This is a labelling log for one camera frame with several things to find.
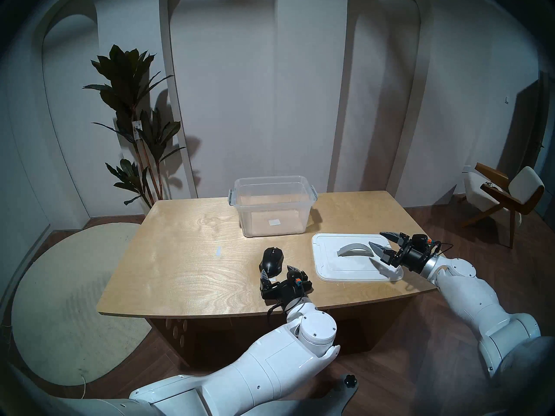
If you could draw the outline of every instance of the round rug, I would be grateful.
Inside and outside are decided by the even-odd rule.
[[[147,336],[150,325],[144,319],[96,311],[138,228],[119,223],[80,231],[50,248],[27,270],[13,300],[12,332],[36,375],[58,385],[82,385],[83,378],[92,382]]]

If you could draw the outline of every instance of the potted plant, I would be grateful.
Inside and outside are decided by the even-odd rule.
[[[162,126],[160,112],[157,109],[154,110],[152,122],[149,119],[149,112],[145,110],[140,112],[140,119],[138,119],[138,104],[140,101],[159,83],[173,77],[173,75],[169,75],[152,84],[156,76],[160,74],[160,72],[157,72],[146,83],[143,83],[144,76],[149,71],[154,56],[147,55],[147,52],[139,54],[137,49],[123,52],[118,46],[113,45],[108,57],[99,55],[97,62],[91,60],[96,70],[106,77],[110,84],[92,84],[83,87],[83,89],[98,90],[104,103],[115,111],[116,128],[99,122],[93,123],[121,135],[133,145],[135,150],[135,155],[139,161],[138,166],[135,163],[131,164],[128,160],[121,160],[121,168],[116,167],[116,169],[106,164],[108,170],[120,179],[114,186],[139,194],[133,200],[124,202],[126,205],[137,198],[142,198],[149,207],[154,205],[155,200],[146,178],[147,170],[150,173],[156,197],[158,200],[162,200],[160,163],[182,149],[175,149],[168,155],[162,156],[167,143],[179,132],[180,122],[167,122]],[[155,169],[150,164],[147,147],[154,159]],[[155,172],[158,175],[158,184],[154,177]]]

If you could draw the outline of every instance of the plastic bin handle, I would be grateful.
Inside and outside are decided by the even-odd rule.
[[[233,191],[233,189],[230,189],[230,190],[229,190],[229,193],[228,193],[228,204],[229,204],[230,206],[234,206],[234,205],[235,205],[235,200],[233,200],[233,204],[232,204],[232,198],[233,198],[234,193],[235,193],[235,192]]]
[[[314,193],[314,201],[316,201],[318,199],[318,192],[316,192],[314,186],[310,185],[310,188],[312,189],[312,193]]]

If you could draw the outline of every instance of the black computer mouse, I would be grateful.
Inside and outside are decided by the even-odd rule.
[[[278,247],[268,247],[262,256],[262,262],[258,266],[260,272],[266,271],[268,277],[275,277],[281,273],[283,263],[283,252]]]

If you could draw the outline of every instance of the white sticker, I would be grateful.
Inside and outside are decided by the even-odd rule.
[[[140,134],[137,130],[143,130],[142,122],[139,120],[134,120],[133,122],[131,122],[131,124],[133,125],[133,137],[135,138],[135,140],[140,140]]]

